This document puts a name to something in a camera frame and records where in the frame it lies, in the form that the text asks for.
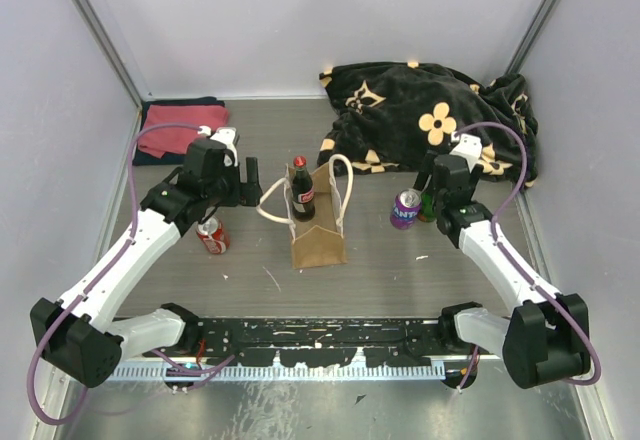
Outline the dark cola bottle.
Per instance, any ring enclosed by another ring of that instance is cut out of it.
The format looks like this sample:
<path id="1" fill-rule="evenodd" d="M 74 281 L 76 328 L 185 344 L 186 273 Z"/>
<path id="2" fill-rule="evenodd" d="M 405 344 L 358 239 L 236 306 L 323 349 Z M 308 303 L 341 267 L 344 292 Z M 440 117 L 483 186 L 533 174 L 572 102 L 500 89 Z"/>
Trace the dark cola bottle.
<path id="1" fill-rule="evenodd" d="M 294 216 L 299 221 L 309 221 L 315 215 L 314 185 L 304 156 L 293 160 L 294 172 L 291 179 L 292 206 Z"/>

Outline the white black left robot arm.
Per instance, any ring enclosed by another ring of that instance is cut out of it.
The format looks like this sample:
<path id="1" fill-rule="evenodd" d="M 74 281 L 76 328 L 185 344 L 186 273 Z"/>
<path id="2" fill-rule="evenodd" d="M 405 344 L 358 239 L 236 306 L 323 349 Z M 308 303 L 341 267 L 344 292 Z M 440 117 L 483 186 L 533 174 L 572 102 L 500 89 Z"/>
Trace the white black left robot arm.
<path id="1" fill-rule="evenodd" d="M 199 318 L 174 303 L 127 320 L 115 316 L 145 273 L 210 208 L 257 204 L 257 160 L 239 164 L 238 138 L 232 127 L 198 136 L 182 165 L 149 190 L 130 226 L 89 273 L 58 300 L 36 302 L 30 320 L 39 358 L 95 388 L 123 360 L 163 347 L 178 356 L 198 349 Z"/>

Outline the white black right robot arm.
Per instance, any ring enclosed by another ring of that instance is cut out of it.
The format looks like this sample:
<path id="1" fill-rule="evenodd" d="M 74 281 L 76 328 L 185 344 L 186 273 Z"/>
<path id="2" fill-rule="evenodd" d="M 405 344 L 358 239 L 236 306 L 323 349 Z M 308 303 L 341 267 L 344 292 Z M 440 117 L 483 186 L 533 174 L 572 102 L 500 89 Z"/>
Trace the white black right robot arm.
<path id="1" fill-rule="evenodd" d="M 475 263 L 511 314 L 496 316 L 476 302 L 446 307 L 440 345 L 459 354 L 473 344 L 498 356 L 522 389 L 598 379 L 586 302 L 561 293 L 514 249 L 491 212 L 473 199 L 479 175 L 468 154 L 430 151 L 415 185 L 429 195 L 438 230 Z"/>

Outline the brown canvas bag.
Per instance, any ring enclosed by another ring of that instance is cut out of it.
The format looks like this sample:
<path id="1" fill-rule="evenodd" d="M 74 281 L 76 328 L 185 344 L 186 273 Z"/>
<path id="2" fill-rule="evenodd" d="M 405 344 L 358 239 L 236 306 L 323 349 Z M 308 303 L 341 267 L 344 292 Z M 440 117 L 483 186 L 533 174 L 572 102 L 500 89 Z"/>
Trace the brown canvas bag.
<path id="1" fill-rule="evenodd" d="M 347 170 L 346 190 L 343 194 L 339 191 L 334 172 L 336 162 L 343 163 Z M 354 183 L 354 171 L 350 160 L 342 154 L 334 154 L 326 164 L 310 173 L 315 188 L 315 215 L 308 221 L 300 221 L 293 214 L 293 175 L 294 168 L 287 166 L 285 176 L 278 179 L 262 195 L 256 211 L 262 217 L 288 227 L 294 269 L 346 264 L 344 219 Z M 281 190 L 284 196 L 285 217 L 272 215 L 263 209 L 264 203 L 277 190 Z"/>

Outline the green glass bottle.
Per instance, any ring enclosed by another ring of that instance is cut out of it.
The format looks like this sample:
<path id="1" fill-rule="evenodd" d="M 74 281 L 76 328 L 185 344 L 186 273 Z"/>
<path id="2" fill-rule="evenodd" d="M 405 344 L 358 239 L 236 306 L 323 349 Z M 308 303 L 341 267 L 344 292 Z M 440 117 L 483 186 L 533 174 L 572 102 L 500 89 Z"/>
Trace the green glass bottle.
<path id="1" fill-rule="evenodd" d="M 423 191 L 421 193 L 421 209 L 418 213 L 418 219 L 425 223 L 434 222 L 436 220 L 433 195 L 427 191 Z"/>

